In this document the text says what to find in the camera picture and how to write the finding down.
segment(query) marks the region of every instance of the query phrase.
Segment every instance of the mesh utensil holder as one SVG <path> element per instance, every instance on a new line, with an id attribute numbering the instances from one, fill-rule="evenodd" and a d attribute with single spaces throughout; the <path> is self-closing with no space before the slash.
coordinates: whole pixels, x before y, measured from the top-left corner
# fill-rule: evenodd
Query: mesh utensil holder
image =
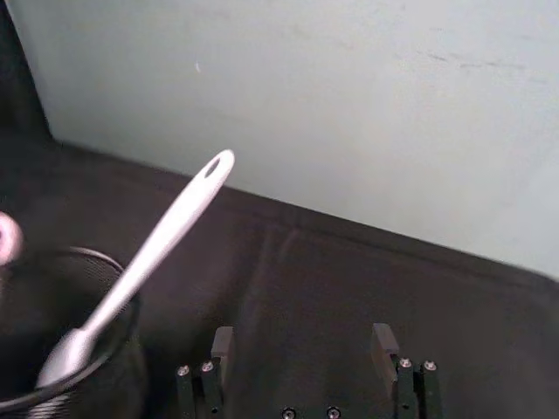
<path id="1" fill-rule="evenodd" d="M 100 336 L 86 367 L 34 388 L 59 339 L 84 323 L 121 272 L 102 253 L 69 248 L 24 257 L 0 273 L 0 419 L 141 417 L 148 377 L 138 298 Z"/>

